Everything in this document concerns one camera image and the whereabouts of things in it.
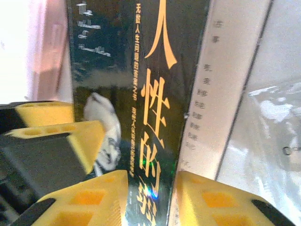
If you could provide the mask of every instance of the hole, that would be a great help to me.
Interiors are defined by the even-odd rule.
[[[290,147],[284,147],[282,148],[283,154],[285,155],[291,155],[292,154],[292,149]]]
[[[28,129],[24,131],[24,134],[28,136],[35,136],[35,135],[42,134],[42,132],[39,129]]]
[[[76,127],[72,125],[62,127],[62,131],[72,131],[72,130],[76,130]]]
[[[25,185],[21,185],[21,186],[18,187],[18,189],[20,191],[24,191],[24,190],[26,190],[26,186]]]
[[[223,192],[204,192],[203,199],[210,208],[237,207],[235,199]]]
[[[205,183],[205,180],[191,178],[191,182],[194,183],[194,184],[203,184],[203,183]]]
[[[57,128],[47,128],[45,129],[47,133],[57,133],[58,129]]]
[[[61,212],[50,226],[87,226],[92,213]]]
[[[22,107],[33,107],[34,105],[33,104],[24,104],[22,105]]]
[[[104,196],[102,191],[82,191],[75,195],[70,204],[99,205]]]
[[[105,182],[108,182],[108,183],[112,183],[114,181],[115,181],[115,177],[110,177],[110,178],[105,180]]]
[[[254,223],[246,216],[219,215],[213,216],[218,226],[254,226]]]
[[[50,105],[50,106],[59,106],[60,103],[58,103],[58,102],[50,102],[48,105]]]

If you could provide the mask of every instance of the transparent plastic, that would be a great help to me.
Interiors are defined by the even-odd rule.
[[[301,225],[301,81],[248,93],[254,148],[245,176],[258,195]]]

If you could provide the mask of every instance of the black plastic part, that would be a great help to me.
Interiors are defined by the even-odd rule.
[[[85,179],[68,135],[32,139],[0,135],[0,195],[19,214],[44,195]]]
[[[11,226],[31,226],[53,203],[55,199],[50,198],[33,204]]]
[[[91,173],[87,174],[86,178],[83,181],[90,180],[96,177],[95,170],[93,169]]]
[[[26,128],[26,122],[20,117],[15,107],[31,103],[48,103],[52,101],[30,101],[30,102],[13,102],[8,105],[0,105],[0,134],[12,129]]]
[[[3,197],[0,196],[0,226],[9,226],[19,216]]]
[[[275,226],[295,226],[286,216],[271,204],[260,200],[252,200],[254,206],[263,213]]]
[[[14,108],[0,108],[0,134],[25,127],[25,122]]]

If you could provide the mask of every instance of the chinese characters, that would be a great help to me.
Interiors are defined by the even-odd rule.
[[[141,23],[141,3],[136,4],[135,14],[135,46],[134,46],[134,71],[133,71],[133,99],[137,100],[138,74],[139,74],[139,52],[140,52],[140,23]]]
[[[78,27],[84,28],[84,30],[81,31],[81,33],[77,36],[80,40],[86,40],[88,38],[89,31],[87,29],[101,29],[99,25],[92,25],[91,16],[93,16],[93,12],[91,10],[87,10],[87,2],[82,1],[82,3],[76,4],[77,7],[79,7],[79,14],[87,17],[87,20],[78,21],[77,25]],[[85,44],[81,43],[79,44],[79,49],[97,53],[103,56],[111,57],[110,53],[106,53],[104,50],[104,47],[98,46],[96,48],[86,48]]]
[[[210,41],[214,44],[212,45],[213,48],[218,48],[219,43],[221,42],[221,37],[219,35],[219,30],[222,29],[224,26],[224,22],[222,20],[214,20],[213,21],[213,31],[214,33],[210,36]],[[210,60],[207,59],[206,63],[202,65],[203,75],[204,77],[202,80],[200,80],[200,86],[201,89],[197,89],[196,92],[196,100],[194,100],[194,107],[195,110],[190,114],[191,122],[190,122],[190,128],[191,132],[188,133],[188,139],[190,141],[197,141],[198,137],[197,135],[193,134],[196,130],[200,130],[201,126],[201,120],[204,118],[204,110],[207,108],[210,103],[208,102],[208,89],[210,89],[210,86],[212,85],[212,71],[214,70],[214,66],[211,65]],[[190,141],[186,142],[186,147],[193,150],[194,145],[190,143]]]
[[[131,156],[130,156],[130,171],[129,171],[131,177],[134,177],[136,116],[137,116],[137,109],[135,107],[132,107]]]
[[[135,31],[135,52],[139,53],[140,42],[140,17],[141,5],[136,5],[136,31]],[[163,45],[168,69],[177,63],[173,51],[171,49],[167,25],[166,25],[166,0],[160,0],[157,29],[155,33],[154,42],[149,53],[145,58],[149,58],[158,46],[159,39],[163,32]],[[140,212],[146,216],[147,222],[141,222],[140,225],[155,226],[157,204],[160,188],[161,165],[158,155],[165,149],[164,138],[161,137],[160,132],[162,128],[168,126],[164,116],[166,110],[170,110],[170,103],[164,95],[165,79],[156,74],[155,79],[152,79],[151,69],[146,70],[146,81],[140,92],[144,99],[143,124],[145,130],[141,132],[140,138],[140,154],[139,154],[139,168],[143,171],[143,177],[139,176],[138,195],[136,196],[139,202]]]

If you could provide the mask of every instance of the book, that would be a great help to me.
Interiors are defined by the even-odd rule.
[[[67,8],[75,121],[106,130],[90,178],[127,170],[127,224],[167,225],[209,0]]]

